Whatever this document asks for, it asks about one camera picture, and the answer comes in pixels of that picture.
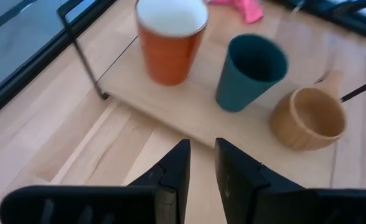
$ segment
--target wooden tray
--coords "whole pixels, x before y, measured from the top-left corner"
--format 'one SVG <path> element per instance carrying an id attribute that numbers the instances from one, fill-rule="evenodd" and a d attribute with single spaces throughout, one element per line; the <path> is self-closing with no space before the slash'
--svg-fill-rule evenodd
<path id="1" fill-rule="evenodd" d="M 274 26 L 277 18 L 273 19 L 273 16 L 281 17 L 285 12 L 274 5 L 266 9 L 272 17 L 253 26 L 257 27 L 258 33 L 272 37 L 277 29 Z M 334 146 L 313 152 L 294 152 L 282 146 L 268 126 L 268 116 L 278 100 L 295 88 L 312 85 L 325 71 L 325 63 L 322 68 L 316 68 L 307 62 L 307 58 L 294 65 L 296 72 L 291 71 L 282 82 L 239 113 L 222 110 L 214 100 L 228 41 L 237 34 L 251 32 L 248 29 L 254 29 L 253 26 L 242 24 L 237 12 L 228 7 L 212 6 L 204 40 L 186 82 L 172 87 L 154 83 L 146 75 L 136 39 L 101 78 L 100 85 L 111 95 L 207 146 L 213 147 L 217 137 L 228 139 L 299 184 L 328 187 Z M 328 56 L 328 51 L 323 50 L 321 47 L 313 54 L 313 57 L 320 57 L 320 63 L 324 62 L 322 55 Z M 312 72 L 301 75 L 307 69 Z"/>

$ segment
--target pink object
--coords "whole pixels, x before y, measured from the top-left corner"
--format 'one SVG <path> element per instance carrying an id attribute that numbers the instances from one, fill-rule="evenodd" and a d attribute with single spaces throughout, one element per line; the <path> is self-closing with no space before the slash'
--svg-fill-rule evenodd
<path id="1" fill-rule="evenodd" d="M 234 4 L 244 16 L 247 24 L 256 22 L 263 17 L 263 12 L 257 0 L 211 0 L 212 4 Z"/>

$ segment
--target cup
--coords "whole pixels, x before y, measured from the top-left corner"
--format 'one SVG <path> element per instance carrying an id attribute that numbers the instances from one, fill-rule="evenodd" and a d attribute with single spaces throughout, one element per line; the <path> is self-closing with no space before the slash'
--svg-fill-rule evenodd
<path id="1" fill-rule="evenodd" d="M 285 96 L 270 116 L 277 139 L 297 151 L 316 150 L 337 141 L 347 125 L 338 96 L 341 79 L 341 72 L 332 70 L 313 87 Z"/>
<path id="2" fill-rule="evenodd" d="M 241 111 L 282 80 L 287 69 L 285 54 L 272 41 L 259 35 L 238 35 L 228 45 L 216 102 L 224 110 Z"/>
<path id="3" fill-rule="evenodd" d="M 138 0 L 136 21 L 148 75 L 162 85 L 182 83 L 208 22 L 202 0 Z"/>

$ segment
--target wooden cup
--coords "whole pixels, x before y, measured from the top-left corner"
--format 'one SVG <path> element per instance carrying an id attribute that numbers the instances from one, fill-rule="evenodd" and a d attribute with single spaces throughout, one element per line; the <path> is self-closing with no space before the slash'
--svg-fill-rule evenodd
<path id="1" fill-rule="evenodd" d="M 162 85 L 182 83 L 208 22 L 201 0 L 138 0 L 136 21 L 148 75 Z"/>
<path id="2" fill-rule="evenodd" d="M 314 87 L 285 96 L 270 116 L 277 139 L 297 151 L 320 149 L 338 140 L 347 122 L 337 90 L 341 79 L 340 71 L 329 71 Z"/>

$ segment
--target teal cup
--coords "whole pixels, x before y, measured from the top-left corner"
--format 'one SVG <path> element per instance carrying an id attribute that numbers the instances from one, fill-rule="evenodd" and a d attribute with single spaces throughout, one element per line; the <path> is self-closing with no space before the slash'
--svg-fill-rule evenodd
<path id="1" fill-rule="evenodd" d="M 283 51 L 272 41 L 251 34 L 234 37 L 216 91 L 216 102 L 237 112 L 282 80 L 288 69 Z"/>

